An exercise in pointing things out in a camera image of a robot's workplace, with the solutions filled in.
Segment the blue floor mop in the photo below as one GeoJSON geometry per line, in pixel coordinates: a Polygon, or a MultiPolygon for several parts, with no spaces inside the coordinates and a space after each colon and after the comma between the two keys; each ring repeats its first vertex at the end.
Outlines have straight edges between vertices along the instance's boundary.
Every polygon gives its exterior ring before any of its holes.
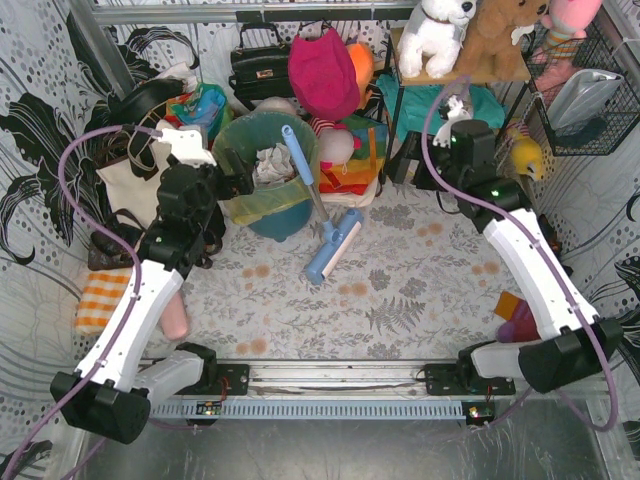
{"type": "Polygon", "coordinates": [[[339,260],[351,245],[364,223],[363,213],[349,208],[335,224],[321,200],[310,166],[299,144],[293,128],[285,124],[281,128],[285,145],[291,153],[297,172],[307,187],[313,206],[323,228],[323,243],[305,267],[305,275],[313,285],[321,285],[334,270],[339,260]]]}

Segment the yellow trash bag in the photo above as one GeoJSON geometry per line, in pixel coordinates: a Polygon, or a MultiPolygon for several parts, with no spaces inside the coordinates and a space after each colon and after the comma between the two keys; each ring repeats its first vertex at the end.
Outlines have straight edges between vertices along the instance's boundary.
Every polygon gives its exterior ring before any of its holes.
{"type": "MultiPolygon", "coordinates": [[[[309,164],[315,180],[320,178],[318,139],[308,123],[282,112],[253,112],[224,126],[216,136],[212,153],[223,168],[229,163],[225,150],[233,149],[242,162],[253,167],[258,153],[284,142],[282,127],[292,128],[309,164]]],[[[250,225],[270,214],[280,213],[310,198],[307,186],[300,177],[273,186],[256,186],[250,195],[242,195],[225,202],[231,220],[238,225],[250,225]]]]}

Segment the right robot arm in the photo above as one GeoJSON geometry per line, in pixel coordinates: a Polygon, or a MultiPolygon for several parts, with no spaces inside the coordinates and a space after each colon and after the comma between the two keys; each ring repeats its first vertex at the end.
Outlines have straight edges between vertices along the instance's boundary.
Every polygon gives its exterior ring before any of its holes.
{"type": "Polygon", "coordinates": [[[458,354],[456,376],[465,390],[518,379],[535,392],[561,392],[604,374],[622,340],[622,328],[602,318],[571,282],[540,227],[520,185],[498,175],[494,132],[475,119],[443,124],[437,136],[413,132],[392,156],[389,178],[401,183],[411,162],[416,187],[452,194],[502,258],[530,310],[533,340],[488,341],[458,354]]]}

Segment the teal trash bin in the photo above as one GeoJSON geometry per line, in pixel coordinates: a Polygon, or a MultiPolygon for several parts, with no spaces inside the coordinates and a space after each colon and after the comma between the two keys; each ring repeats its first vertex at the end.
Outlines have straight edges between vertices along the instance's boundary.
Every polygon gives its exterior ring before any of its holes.
{"type": "MultiPolygon", "coordinates": [[[[235,152],[233,149],[228,148],[225,150],[225,158],[229,163],[228,168],[221,167],[225,173],[232,172],[232,164],[234,162],[241,162],[242,165],[245,168],[247,168],[250,173],[253,173],[254,166],[249,167],[248,165],[244,164],[240,159],[239,154],[235,152]]],[[[231,220],[230,214],[225,208],[226,201],[223,202],[224,211],[226,216],[231,220]]],[[[262,217],[261,220],[256,221],[250,225],[239,225],[239,226],[248,227],[259,236],[270,238],[277,242],[282,242],[286,240],[288,237],[294,235],[296,232],[298,232],[300,229],[302,229],[306,225],[309,218],[311,217],[311,212],[312,212],[312,200],[310,197],[308,200],[305,200],[280,213],[266,215],[262,217]]]]}

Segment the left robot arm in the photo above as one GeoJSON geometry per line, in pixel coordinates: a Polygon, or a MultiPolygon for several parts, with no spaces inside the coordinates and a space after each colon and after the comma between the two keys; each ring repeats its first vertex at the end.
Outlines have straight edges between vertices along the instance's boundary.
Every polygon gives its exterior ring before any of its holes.
{"type": "Polygon", "coordinates": [[[228,168],[175,163],[161,175],[158,215],[141,238],[125,293],[96,344],[71,373],[50,385],[67,424],[122,444],[144,430],[153,407],[184,389],[229,389],[213,350],[183,343],[138,368],[169,301],[205,251],[205,231],[220,200],[253,191],[241,161],[228,168]]]}

